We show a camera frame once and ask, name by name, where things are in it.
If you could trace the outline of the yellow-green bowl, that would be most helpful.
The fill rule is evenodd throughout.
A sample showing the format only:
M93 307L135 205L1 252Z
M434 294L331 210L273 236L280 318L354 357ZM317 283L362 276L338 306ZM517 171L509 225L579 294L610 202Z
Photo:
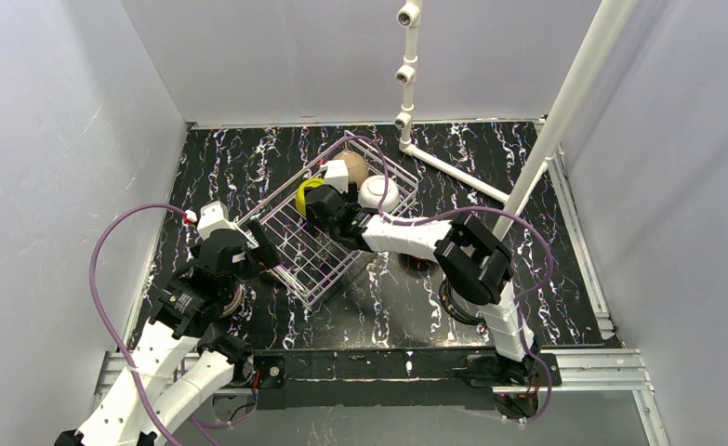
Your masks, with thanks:
M324 184L324 180L320 177L305 179L298 186L295 195L295 207L301 216L307 215L307 194Z

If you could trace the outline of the beige bowl white inside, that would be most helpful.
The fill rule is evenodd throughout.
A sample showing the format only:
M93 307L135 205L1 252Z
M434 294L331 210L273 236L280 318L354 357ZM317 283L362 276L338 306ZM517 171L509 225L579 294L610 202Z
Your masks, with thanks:
M360 189L364 181L370 176L368 165L364 157L358 152L342 151L334 157L334 160L345 163L349 181L354 182L357 189Z

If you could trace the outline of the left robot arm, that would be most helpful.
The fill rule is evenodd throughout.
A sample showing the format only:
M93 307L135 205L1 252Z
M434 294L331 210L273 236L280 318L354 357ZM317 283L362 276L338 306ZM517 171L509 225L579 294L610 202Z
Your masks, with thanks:
M97 409L58 445L163 445L216 390L250 360L251 345L225 332L208 334L232 306L240 283L279 266L258 221L240 230L226 220L203 227L192 257L157 290L147 325L126 367Z

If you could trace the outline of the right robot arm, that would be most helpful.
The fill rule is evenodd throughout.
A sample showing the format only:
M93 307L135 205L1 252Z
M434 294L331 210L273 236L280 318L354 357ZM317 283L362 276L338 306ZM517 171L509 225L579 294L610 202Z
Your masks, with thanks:
M516 293L512 256L477 217L483 206L454 209L438 216L397 217L360 206L323 184L304 194L312 230L353 251L396 253L437 264L443 271L440 297L457 321L483 327L495 350L473 354L447 377L470 387L523 386L522 395L501 393L502 419L525 425L549 406L553 382L548 364L523 315L525 293Z

